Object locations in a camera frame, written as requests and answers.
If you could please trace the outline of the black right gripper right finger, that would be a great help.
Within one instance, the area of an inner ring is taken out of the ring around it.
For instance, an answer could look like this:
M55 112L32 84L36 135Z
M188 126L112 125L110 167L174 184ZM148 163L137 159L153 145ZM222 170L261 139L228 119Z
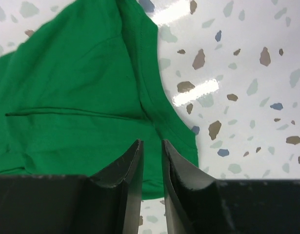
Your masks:
M216 179L162 142L170 234L300 234L300 179Z

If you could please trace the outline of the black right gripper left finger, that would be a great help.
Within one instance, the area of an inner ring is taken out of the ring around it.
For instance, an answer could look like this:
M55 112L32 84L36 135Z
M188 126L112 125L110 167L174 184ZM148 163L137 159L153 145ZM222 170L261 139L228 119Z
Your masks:
M0 234L136 234L143 142L92 176L0 175Z

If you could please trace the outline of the green t shirt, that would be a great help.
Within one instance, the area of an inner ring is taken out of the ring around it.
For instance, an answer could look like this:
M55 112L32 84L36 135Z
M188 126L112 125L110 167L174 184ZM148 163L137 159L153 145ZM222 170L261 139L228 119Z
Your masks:
M194 165L198 152L157 44L135 0L77 0L0 57L0 174L91 176L141 139L142 197L162 197L161 141Z

